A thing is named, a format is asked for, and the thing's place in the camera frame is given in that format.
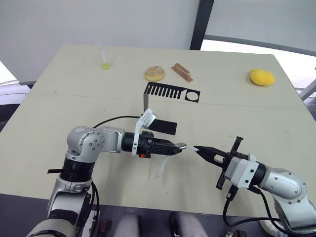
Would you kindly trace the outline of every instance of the white plastic part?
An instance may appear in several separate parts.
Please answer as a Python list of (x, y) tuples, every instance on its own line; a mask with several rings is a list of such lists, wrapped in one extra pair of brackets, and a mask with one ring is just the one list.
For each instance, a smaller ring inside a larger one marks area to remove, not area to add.
[(169, 157), (170, 157), (170, 156), (166, 156), (166, 158), (164, 159), (164, 161), (160, 164), (159, 170), (158, 170), (158, 172), (157, 172), (157, 174), (156, 174), (156, 179), (157, 179), (157, 178), (160, 178), (160, 177), (162, 176), (164, 167), (165, 167), (165, 165), (166, 165), (166, 163), (167, 163)]
[(46, 219), (38, 223), (32, 230), (29, 232), (27, 237), (40, 236), (40, 237), (53, 237), (54, 234), (46, 235), (37, 235), (42, 231), (57, 231), (63, 234), (63, 236), (74, 237), (76, 236), (76, 226), (72, 225), (69, 221), (63, 219)]
[(191, 150), (193, 150), (193, 151), (195, 151), (195, 152), (197, 152), (197, 151), (199, 151), (199, 149), (198, 148), (195, 148), (195, 147), (189, 147)]
[(105, 52), (104, 50), (102, 49), (102, 45), (100, 42), (96, 42), (96, 46), (98, 48), (98, 51), (99, 51), (99, 54), (100, 54), (100, 57), (102, 59), (102, 62), (103, 63), (108, 63), (108, 60), (107, 60), (107, 57), (105, 56)]
[(134, 141), (133, 141), (133, 148), (132, 148), (132, 155), (136, 155), (137, 153), (137, 146), (138, 146), (138, 138), (140, 129), (142, 127), (148, 128), (150, 124), (156, 119), (156, 115), (154, 114), (154, 111), (152, 111), (150, 108), (147, 108), (145, 112), (140, 116), (140, 118), (137, 120), (136, 127), (135, 127), (135, 135), (134, 135)]
[(254, 155), (248, 155), (249, 160), (232, 158), (225, 172), (225, 177), (237, 188), (249, 188), (249, 184), (259, 166)]

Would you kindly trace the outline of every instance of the small green object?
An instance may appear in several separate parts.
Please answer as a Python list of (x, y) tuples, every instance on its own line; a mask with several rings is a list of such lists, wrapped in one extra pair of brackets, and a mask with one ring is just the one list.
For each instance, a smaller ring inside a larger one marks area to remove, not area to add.
[(110, 68), (110, 64), (104, 63), (104, 64), (102, 64), (102, 68), (103, 68), (104, 70), (107, 70), (107, 69)]

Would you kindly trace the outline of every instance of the donut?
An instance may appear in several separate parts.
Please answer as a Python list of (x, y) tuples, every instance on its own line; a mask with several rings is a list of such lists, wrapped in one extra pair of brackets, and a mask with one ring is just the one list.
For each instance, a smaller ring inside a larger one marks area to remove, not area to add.
[(158, 81), (163, 79), (164, 69), (160, 66), (147, 68), (145, 71), (145, 78), (149, 81)]

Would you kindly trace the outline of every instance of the white backdrop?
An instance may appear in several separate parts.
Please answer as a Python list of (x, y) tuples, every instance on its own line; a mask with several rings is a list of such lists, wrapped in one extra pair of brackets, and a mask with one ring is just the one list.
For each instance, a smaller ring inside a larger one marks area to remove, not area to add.
[(0, 60), (37, 80), (63, 44), (189, 49), (198, 0), (0, 0)]

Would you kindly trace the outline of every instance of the yellow sponge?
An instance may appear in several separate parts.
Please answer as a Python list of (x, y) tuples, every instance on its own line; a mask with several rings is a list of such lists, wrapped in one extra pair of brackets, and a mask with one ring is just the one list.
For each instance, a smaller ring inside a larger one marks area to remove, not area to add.
[(276, 81), (272, 73), (257, 68), (251, 70), (250, 79), (257, 85), (272, 85)]

